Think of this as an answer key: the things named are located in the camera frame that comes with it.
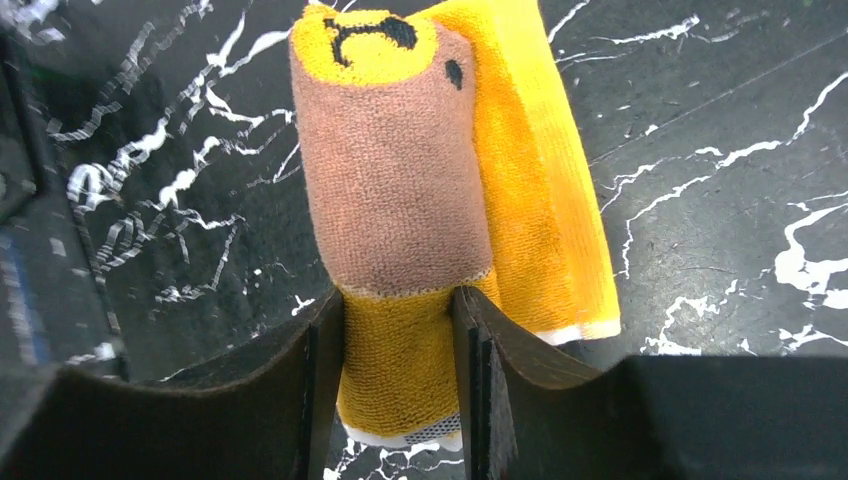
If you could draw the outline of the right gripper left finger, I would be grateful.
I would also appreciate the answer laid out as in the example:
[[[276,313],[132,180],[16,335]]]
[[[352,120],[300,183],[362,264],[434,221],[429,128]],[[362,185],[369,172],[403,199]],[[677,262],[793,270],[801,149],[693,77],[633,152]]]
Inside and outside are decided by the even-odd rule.
[[[344,346],[342,296],[164,381],[58,364],[1,372],[5,479],[319,479]]]

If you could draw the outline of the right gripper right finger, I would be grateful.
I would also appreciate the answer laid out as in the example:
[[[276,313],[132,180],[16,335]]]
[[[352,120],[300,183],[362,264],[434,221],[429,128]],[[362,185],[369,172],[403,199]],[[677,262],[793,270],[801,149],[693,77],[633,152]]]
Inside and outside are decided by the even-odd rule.
[[[843,479],[847,362],[630,356],[598,371],[451,299],[470,479]]]

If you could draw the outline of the yellow bear towel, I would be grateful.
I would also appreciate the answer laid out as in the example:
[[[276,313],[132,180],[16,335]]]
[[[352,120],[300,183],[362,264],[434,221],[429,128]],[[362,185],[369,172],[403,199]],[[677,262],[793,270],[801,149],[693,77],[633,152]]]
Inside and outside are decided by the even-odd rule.
[[[462,447],[452,291],[552,345],[620,332],[612,262],[534,1],[306,6],[289,37],[321,261],[345,303],[355,441]]]

